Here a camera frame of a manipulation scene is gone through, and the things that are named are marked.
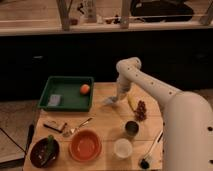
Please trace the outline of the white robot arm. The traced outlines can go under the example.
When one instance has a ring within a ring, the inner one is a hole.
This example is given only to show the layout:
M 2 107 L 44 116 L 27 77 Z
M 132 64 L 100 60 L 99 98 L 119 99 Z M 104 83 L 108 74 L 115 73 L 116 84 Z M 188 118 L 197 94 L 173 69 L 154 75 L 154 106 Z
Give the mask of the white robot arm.
M 201 95 L 141 71 L 138 57 L 116 64 L 117 97 L 135 83 L 163 107 L 162 171 L 213 171 L 213 109 Z

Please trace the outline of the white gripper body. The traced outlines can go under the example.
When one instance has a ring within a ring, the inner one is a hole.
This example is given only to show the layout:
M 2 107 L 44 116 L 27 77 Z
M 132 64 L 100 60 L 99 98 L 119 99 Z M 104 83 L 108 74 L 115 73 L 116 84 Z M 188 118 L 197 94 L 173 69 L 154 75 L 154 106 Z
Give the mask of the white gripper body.
M 124 76 L 119 75 L 116 81 L 116 87 L 117 87 L 116 93 L 117 100 L 123 100 L 130 90 L 130 81 Z

